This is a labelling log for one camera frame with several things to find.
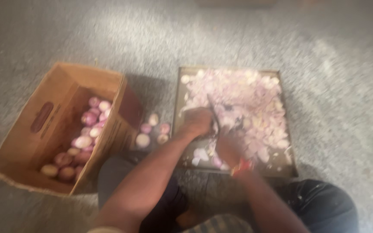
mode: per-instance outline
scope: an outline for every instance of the baking sheet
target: baking sheet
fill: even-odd
[[[180,79],[183,75],[195,76],[197,72],[207,69],[230,69],[232,71],[241,70],[241,69],[250,69],[257,70],[254,68],[239,68],[239,67],[209,67],[209,66],[181,66],[178,73],[178,85],[177,85],[177,95],[176,103],[174,110],[174,122],[172,133],[175,134],[179,127],[184,122],[184,114],[179,114],[181,108],[185,106],[184,96],[186,93],[189,94],[186,84],[180,82]],[[280,72],[277,70],[257,70],[262,76],[277,77],[280,81]],[[283,93],[280,95],[280,99],[283,103],[283,108],[286,110],[286,103],[283,98]],[[297,177],[298,172],[295,166],[294,152],[293,147],[291,146],[291,137],[288,130],[288,125],[286,125],[286,132],[288,133],[288,140],[290,142],[290,148],[287,149],[288,154],[290,155],[291,162],[286,158],[284,154],[284,149],[274,149],[269,147],[270,159],[267,163],[258,162],[256,169],[263,176],[267,177]],[[192,165],[191,161],[194,158],[193,152],[196,148],[203,148],[209,142],[209,139],[206,138],[197,138],[185,149],[181,159],[179,160],[178,167],[183,167],[187,169],[194,169],[203,172],[213,172],[213,173],[229,173],[227,170],[219,170],[211,164],[211,161],[202,161],[200,160],[197,166]]]

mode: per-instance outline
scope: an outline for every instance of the person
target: person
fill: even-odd
[[[357,232],[356,208],[350,197],[332,184],[317,180],[291,183],[285,199],[256,171],[236,169],[233,178],[244,187],[256,227],[231,215],[216,215],[190,229],[179,224],[188,212],[173,170],[188,144],[209,133],[212,113],[197,108],[185,113],[185,123],[167,143],[148,156],[126,152],[112,156],[99,173],[99,214],[90,233],[225,232],[225,233],[350,233]],[[242,152],[221,132],[216,151],[230,167],[244,160]]]

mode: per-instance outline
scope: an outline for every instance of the wristband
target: wristband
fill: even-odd
[[[235,177],[238,173],[245,170],[253,170],[254,169],[254,162],[253,160],[245,160],[244,158],[240,158],[240,163],[231,169],[231,176]]]

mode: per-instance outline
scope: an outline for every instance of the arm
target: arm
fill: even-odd
[[[126,233],[138,232],[142,220],[161,198],[185,147],[210,130],[211,112],[193,109],[171,140],[142,160],[119,184],[104,204],[95,226],[111,226]]]
[[[230,167],[238,165],[243,155],[225,134],[220,134],[216,151]],[[244,187],[257,226],[262,233],[309,233],[297,215],[283,203],[258,172],[240,171],[235,178]]]

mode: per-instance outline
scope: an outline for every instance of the dark pants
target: dark pants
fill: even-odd
[[[124,152],[104,163],[98,181],[99,208],[146,155],[139,151]],[[358,232],[355,204],[332,184],[308,179],[291,183],[279,193],[312,233]],[[143,220],[140,232],[180,232],[175,219],[186,210],[187,199],[172,177],[158,204]]]

